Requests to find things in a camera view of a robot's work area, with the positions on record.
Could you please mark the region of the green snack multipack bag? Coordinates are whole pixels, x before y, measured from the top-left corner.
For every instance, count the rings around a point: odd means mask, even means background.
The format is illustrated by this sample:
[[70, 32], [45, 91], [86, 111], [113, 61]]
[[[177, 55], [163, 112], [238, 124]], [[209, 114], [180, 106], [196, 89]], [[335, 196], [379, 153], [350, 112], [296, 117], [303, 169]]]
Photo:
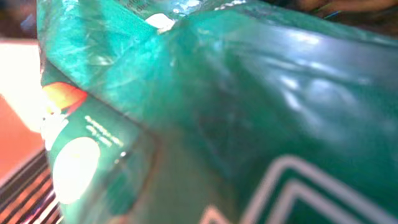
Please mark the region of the green snack multipack bag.
[[396, 223], [397, 41], [263, 1], [37, 2], [62, 223]]

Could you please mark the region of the red spaghetti packet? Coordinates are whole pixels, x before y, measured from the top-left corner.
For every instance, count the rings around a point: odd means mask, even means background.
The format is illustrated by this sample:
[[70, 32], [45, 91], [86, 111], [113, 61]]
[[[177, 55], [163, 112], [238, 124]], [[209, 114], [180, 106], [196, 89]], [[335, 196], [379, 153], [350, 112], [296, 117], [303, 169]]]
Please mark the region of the red spaghetti packet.
[[1, 98], [1, 223], [63, 223], [44, 144]]

